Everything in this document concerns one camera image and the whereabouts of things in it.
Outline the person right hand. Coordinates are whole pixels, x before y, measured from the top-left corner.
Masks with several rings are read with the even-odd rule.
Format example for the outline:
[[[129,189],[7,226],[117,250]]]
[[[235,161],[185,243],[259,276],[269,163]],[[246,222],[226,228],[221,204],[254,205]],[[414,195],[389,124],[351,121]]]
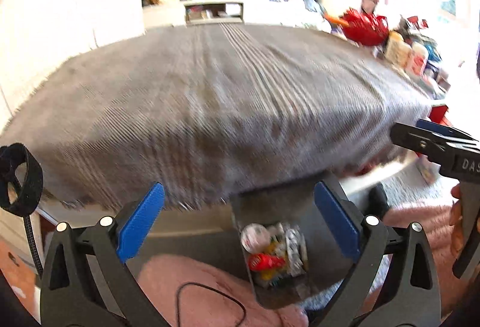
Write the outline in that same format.
[[[451,189],[451,195],[454,199],[456,199],[456,202],[451,207],[449,219],[449,225],[452,227],[451,253],[455,258],[457,258],[464,247],[461,186],[459,184]]]

